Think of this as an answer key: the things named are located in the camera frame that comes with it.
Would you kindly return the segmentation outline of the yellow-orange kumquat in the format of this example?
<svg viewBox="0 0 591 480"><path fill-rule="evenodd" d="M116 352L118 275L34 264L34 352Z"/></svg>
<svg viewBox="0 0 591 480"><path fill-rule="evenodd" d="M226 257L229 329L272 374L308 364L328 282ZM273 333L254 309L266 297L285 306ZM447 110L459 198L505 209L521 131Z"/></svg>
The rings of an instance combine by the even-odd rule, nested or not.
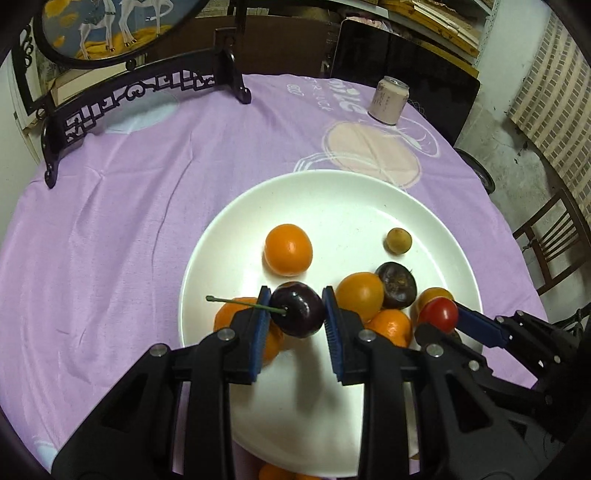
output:
<svg viewBox="0 0 591 480"><path fill-rule="evenodd" d="M419 323L419 316L423 308L428 303L438 298L446 298L452 301L455 300L453 294L445 288L430 287L426 289L417 297L417 299L415 299L415 302L410 307L411 320L414 327L416 327Z"/></svg>

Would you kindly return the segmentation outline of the purple tablecloth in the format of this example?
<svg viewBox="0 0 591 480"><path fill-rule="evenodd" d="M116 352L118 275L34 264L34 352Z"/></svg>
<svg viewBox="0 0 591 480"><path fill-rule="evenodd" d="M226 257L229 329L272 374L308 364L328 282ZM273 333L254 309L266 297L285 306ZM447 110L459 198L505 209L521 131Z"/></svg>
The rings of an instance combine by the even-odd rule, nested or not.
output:
<svg viewBox="0 0 591 480"><path fill-rule="evenodd" d="M372 88L249 75L228 91L164 90L123 103L41 173L1 244L1 405L49 467L153 343L176 345L178 294L202 231L231 200L293 171L339 168L391 182L452 231L487 315L543 317L511 227L480 180L415 109L386 127Z"/></svg>

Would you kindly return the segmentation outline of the wooden chair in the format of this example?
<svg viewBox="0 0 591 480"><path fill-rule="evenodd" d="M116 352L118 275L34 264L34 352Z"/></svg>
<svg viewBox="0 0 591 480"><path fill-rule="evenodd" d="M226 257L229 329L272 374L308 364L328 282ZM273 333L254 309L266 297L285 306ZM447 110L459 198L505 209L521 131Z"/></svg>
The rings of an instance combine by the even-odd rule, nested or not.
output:
<svg viewBox="0 0 591 480"><path fill-rule="evenodd" d="M536 225L559 204L562 205L561 215L544 232L538 232ZM533 251L541 271L543 283L536 288L539 296L556 287L590 260L590 226L573 195L566 188L557 191L513 232L515 240L522 236L527 239L522 251ZM573 248L580 248L582 254L562 271L553 274L551 263Z"/></svg>

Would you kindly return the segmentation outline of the ornate black stand screen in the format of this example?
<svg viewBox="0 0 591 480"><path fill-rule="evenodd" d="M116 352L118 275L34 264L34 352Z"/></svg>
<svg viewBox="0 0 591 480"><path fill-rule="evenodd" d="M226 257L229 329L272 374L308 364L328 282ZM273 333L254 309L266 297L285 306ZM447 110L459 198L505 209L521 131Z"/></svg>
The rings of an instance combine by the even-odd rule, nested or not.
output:
<svg viewBox="0 0 591 480"><path fill-rule="evenodd" d="M141 56L169 38L207 6L204 1L4 1L1 56L13 62L24 110L42 125L44 182L54 188L63 151L124 102L165 89L226 87L242 104L252 101L235 64L236 30L222 28L213 46L149 63ZM34 97L27 81L33 53L57 66L124 70L63 103L51 93Z"/></svg>

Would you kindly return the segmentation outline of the dark cherry with stem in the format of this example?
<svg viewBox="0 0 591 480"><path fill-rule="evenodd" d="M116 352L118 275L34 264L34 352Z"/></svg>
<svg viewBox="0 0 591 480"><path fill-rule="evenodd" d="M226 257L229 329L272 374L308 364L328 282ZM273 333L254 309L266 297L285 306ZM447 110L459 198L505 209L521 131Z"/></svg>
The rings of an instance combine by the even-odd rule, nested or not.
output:
<svg viewBox="0 0 591 480"><path fill-rule="evenodd" d="M266 312L283 334L308 338L320 330L327 317L322 299L311 287L300 281L288 281L266 292L263 300L235 300L206 295L211 303L245 306Z"/></svg>

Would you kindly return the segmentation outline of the small orange mandarin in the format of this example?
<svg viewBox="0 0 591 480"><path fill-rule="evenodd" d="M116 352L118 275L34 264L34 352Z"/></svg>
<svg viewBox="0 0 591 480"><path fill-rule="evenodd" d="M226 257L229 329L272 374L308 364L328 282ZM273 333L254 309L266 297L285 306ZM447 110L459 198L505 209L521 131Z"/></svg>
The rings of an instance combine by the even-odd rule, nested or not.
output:
<svg viewBox="0 0 591 480"><path fill-rule="evenodd" d="M263 258L274 274L294 277L311 266L311 240L303 229L294 224L280 224L270 230L263 248Z"/></svg>

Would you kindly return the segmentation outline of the yellow-orange citrus fruit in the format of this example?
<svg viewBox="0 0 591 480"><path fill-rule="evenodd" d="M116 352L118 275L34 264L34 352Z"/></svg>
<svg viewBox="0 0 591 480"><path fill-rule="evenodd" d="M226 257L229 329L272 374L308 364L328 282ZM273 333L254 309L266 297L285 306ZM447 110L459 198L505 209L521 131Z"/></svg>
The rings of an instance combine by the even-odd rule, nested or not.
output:
<svg viewBox="0 0 591 480"><path fill-rule="evenodd" d="M355 312L364 324L369 323L381 311L384 296L382 280L370 272L346 276L335 290L339 308Z"/></svg>

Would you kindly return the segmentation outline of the large orange mandarin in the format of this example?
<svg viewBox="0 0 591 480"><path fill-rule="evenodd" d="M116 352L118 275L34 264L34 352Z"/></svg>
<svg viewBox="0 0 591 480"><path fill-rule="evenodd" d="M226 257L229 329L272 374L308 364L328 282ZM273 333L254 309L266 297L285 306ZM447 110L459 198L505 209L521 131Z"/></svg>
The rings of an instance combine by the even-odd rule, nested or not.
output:
<svg viewBox="0 0 591 480"><path fill-rule="evenodd" d="M259 353L262 355L262 365L269 365L280 354L283 350L284 334L273 322L273 319L269 318L267 322L266 330L266 341L263 341L263 337L260 336L260 319L262 319L263 311L256 309L253 314L242 316L240 311L248 310L252 308L252 304L257 303L256 297L235 297L231 303L222 302L221 307L217 310L214 320L213 327L214 331L218 331L224 328L234 328L232 322L235 319L235 315L239 318L249 318L256 320L256 327L239 328L238 331L245 333L246 337L250 340L250 346L256 346Z"/></svg>

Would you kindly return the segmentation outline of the red cherry tomato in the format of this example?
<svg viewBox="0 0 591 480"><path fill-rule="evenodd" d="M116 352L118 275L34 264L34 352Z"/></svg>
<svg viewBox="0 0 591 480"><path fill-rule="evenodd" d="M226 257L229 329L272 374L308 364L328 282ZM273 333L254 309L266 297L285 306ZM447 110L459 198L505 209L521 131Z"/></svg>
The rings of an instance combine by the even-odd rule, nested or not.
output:
<svg viewBox="0 0 591 480"><path fill-rule="evenodd" d="M430 324L449 334L457 326L459 309L454 300L440 297L427 303L421 310L418 323Z"/></svg>

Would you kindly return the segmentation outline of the wooden bookshelf with books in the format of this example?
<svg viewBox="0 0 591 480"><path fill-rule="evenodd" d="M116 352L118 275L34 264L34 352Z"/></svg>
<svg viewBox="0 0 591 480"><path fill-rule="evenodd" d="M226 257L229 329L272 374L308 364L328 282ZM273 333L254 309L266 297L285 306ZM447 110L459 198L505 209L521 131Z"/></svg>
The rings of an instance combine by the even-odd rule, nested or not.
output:
<svg viewBox="0 0 591 480"><path fill-rule="evenodd" d="M389 20L476 67L497 13L497 1L331 1Z"/></svg>

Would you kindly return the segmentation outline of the small yellow-brown longan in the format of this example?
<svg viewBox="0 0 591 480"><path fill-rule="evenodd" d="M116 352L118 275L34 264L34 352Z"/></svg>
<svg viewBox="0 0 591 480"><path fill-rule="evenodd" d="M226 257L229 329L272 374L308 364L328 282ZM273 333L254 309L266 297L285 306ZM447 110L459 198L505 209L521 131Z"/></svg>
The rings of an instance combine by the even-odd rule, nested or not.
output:
<svg viewBox="0 0 591 480"><path fill-rule="evenodd" d="M386 236L385 245L394 255L404 255L412 248L413 237L403 228L393 228Z"/></svg>

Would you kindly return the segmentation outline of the dark round stool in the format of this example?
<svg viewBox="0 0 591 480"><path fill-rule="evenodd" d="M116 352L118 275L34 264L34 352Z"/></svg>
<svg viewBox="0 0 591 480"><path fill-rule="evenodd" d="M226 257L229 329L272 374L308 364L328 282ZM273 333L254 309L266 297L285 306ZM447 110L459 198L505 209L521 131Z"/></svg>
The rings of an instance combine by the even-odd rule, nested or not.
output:
<svg viewBox="0 0 591 480"><path fill-rule="evenodd" d="M480 179L483 187L488 194L492 194L496 190L496 184L493 177L490 175L488 170L471 154L468 152L456 148L455 151L464 160L464 162L473 170L473 172Z"/></svg>

